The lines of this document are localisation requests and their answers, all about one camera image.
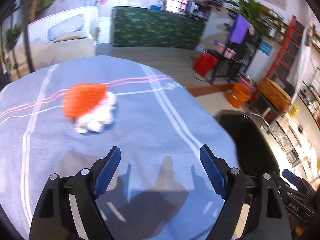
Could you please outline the white tissue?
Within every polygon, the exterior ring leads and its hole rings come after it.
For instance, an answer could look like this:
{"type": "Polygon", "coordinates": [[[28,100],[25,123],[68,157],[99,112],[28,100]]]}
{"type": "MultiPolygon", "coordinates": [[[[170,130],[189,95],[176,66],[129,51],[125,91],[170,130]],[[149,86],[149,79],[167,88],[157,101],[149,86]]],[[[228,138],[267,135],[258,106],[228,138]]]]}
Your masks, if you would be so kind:
{"type": "Polygon", "coordinates": [[[114,110],[117,97],[112,92],[106,92],[103,100],[86,114],[75,119],[74,130],[80,134],[88,132],[101,133],[105,126],[114,122],[114,110]]]}

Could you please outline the orange foam fruit net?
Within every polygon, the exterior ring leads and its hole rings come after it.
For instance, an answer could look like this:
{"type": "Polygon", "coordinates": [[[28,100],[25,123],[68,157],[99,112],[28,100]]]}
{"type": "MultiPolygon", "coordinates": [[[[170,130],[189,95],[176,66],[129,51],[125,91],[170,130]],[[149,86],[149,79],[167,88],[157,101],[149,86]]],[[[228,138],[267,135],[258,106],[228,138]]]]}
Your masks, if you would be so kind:
{"type": "Polygon", "coordinates": [[[102,83],[78,83],[70,87],[62,101],[63,115],[79,118],[96,107],[107,93],[102,83]]]}

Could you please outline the dark brown trash bin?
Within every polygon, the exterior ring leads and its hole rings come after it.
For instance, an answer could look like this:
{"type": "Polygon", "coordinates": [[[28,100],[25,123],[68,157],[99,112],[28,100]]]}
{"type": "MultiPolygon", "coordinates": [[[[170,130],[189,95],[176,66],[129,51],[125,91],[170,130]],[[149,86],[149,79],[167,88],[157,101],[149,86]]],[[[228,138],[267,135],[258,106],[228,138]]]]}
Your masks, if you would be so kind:
{"type": "Polygon", "coordinates": [[[237,160],[244,174],[259,177],[274,172],[280,175],[270,146],[248,114],[223,110],[215,115],[215,119],[233,139],[237,160]]]}

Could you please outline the low white storage shelf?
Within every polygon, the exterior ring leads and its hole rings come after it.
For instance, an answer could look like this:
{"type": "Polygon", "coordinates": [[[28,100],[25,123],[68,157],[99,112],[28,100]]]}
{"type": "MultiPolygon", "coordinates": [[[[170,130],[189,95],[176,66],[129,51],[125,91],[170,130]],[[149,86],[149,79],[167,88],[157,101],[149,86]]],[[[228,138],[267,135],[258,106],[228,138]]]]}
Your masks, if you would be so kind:
{"type": "Polygon", "coordinates": [[[294,104],[270,124],[270,133],[280,147],[274,154],[280,170],[288,169],[311,183],[319,179],[316,148],[296,118],[299,111],[300,107],[294,104]]]}

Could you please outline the black swivel chair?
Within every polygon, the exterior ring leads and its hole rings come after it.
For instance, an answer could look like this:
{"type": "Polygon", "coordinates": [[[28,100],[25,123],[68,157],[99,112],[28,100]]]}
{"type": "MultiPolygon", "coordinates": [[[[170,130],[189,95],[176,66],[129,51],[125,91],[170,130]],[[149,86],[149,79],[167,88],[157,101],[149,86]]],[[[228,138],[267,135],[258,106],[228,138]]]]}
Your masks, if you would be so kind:
{"type": "Polygon", "coordinates": [[[260,112],[252,101],[248,103],[249,115],[259,117],[261,119],[261,129],[264,128],[267,134],[271,133],[271,125],[275,122],[279,113],[270,107],[266,111],[260,112]]]}

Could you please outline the grey striped tablecloth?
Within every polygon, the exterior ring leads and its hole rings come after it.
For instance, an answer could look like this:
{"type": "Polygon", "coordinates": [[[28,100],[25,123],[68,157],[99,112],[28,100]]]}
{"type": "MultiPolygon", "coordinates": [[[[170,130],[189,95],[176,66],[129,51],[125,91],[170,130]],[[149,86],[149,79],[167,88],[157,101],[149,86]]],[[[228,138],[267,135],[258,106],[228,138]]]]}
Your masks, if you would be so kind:
{"type": "Polygon", "coordinates": [[[223,199],[200,162],[202,145],[238,164],[228,133],[159,70],[110,56],[43,68],[1,91],[1,206],[28,239],[49,176],[73,176],[118,146],[120,164],[97,199],[114,238],[205,239],[223,199]],[[67,89],[83,82],[104,83],[117,98],[101,132],[79,134],[63,115],[67,89]]]}

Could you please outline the orange bucket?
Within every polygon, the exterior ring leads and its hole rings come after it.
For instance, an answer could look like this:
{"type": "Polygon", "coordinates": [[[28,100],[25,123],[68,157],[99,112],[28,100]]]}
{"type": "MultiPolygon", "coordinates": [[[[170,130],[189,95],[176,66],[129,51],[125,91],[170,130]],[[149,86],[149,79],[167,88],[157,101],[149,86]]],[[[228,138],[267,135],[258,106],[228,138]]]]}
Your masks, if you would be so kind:
{"type": "Polygon", "coordinates": [[[233,83],[233,86],[227,93],[226,98],[230,105],[235,108],[239,108],[251,98],[251,93],[242,84],[233,83]]]}

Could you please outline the black metal railing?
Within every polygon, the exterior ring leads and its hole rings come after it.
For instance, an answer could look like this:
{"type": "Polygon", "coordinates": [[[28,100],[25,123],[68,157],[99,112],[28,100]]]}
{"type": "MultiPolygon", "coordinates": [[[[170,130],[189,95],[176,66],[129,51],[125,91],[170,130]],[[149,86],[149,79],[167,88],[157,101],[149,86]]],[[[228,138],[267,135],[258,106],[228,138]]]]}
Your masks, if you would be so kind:
{"type": "Polygon", "coordinates": [[[261,42],[257,28],[250,23],[240,43],[235,42],[239,36],[239,21],[235,20],[232,26],[226,25],[226,29],[228,33],[225,43],[214,41],[214,48],[205,50],[217,59],[208,77],[211,85],[217,79],[228,82],[236,80],[240,72],[246,71],[249,67],[261,42]]]}

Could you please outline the pink basin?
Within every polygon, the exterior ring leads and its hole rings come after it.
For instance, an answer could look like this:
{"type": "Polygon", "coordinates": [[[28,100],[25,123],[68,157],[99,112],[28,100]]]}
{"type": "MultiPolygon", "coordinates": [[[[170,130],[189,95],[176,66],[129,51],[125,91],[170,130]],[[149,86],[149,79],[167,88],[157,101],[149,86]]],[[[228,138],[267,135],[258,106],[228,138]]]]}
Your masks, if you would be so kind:
{"type": "Polygon", "coordinates": [[[224,44],[220,43],[219,41],[214,42],[214,50],[220,55],[223,55],[227,59],[231,59],[236,55],[235,51],[226,47],[224,44]]]}

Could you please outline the red canister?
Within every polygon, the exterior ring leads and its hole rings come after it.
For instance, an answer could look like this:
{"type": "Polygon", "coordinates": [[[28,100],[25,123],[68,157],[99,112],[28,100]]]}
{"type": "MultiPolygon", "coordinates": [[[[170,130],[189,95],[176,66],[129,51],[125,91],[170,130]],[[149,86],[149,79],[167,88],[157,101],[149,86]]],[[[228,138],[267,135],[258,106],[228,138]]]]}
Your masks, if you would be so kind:
{"type": "Polygon", "coordinates": [[[217,63],[217,58],[207,51],[203,51],[193,65],[193,70],[201,77],[205,77],[217,63]]]}

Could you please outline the purple hanging towel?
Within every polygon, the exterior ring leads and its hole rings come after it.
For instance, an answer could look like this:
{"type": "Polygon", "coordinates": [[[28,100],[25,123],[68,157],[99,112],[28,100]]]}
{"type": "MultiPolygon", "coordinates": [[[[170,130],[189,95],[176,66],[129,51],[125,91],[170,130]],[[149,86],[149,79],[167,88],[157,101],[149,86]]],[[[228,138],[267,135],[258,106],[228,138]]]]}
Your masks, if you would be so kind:
{"type": "Polygon", "coordinates": [[[237,44],[242,44],[249,28],[249,22],[237,13],[234,24],[229,33],[229,41],[237,44]]]}

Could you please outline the green potted plant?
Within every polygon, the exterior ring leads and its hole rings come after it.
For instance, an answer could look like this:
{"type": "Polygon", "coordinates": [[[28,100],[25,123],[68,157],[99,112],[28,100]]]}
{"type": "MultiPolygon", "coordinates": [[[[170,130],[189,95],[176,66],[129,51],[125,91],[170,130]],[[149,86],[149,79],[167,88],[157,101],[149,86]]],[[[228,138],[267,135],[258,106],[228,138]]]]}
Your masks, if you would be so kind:
{"type": "Polygon", "coordinates": [[[256,0],[229,0],[233,4],[232,12],[241,14],[248,23],[253,25],[256,36],[271,38],[272,21],[262,11],[262,4],[256,0]]]}

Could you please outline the white mesh sofa chair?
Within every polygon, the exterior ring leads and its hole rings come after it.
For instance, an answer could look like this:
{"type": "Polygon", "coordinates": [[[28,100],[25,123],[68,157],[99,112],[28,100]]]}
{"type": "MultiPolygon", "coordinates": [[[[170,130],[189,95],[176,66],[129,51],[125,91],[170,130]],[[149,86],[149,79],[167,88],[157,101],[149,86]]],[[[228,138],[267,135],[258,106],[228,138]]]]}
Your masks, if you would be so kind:
{"type": "Polygon", "coordinates": [[[81,31],[90,38],[99,27],[99,11],[94,5],[58,12],[28,24],[28,41],[39,38],[51,42],[64,33],[81,31]]]}

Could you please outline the blue grey cushion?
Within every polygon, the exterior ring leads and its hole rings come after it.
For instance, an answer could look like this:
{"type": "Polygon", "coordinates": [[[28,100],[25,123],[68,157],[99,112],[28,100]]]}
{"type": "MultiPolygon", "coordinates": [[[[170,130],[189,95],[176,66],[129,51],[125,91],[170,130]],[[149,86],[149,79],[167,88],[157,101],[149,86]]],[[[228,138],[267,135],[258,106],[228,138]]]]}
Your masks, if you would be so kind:
{"type": "Polygon", "coordinates": [[[80,31],[84,26],[84,15],[78,14],[54,25],[48,30],[49,41],[55,40],[58,36],[65,33],[80,31]]]}

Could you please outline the green patterned counter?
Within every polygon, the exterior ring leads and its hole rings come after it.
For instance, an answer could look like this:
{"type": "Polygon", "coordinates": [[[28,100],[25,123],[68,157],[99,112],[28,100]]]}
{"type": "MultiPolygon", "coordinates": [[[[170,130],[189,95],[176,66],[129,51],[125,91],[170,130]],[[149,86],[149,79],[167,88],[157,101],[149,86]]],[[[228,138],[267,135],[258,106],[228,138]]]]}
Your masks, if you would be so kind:
{"type": "Polygon", "coordinates": [[[114,47],[194,50],[204,28],[204,22],[173,12],[117,6],[112,10],[110,39],[114,47]]]}

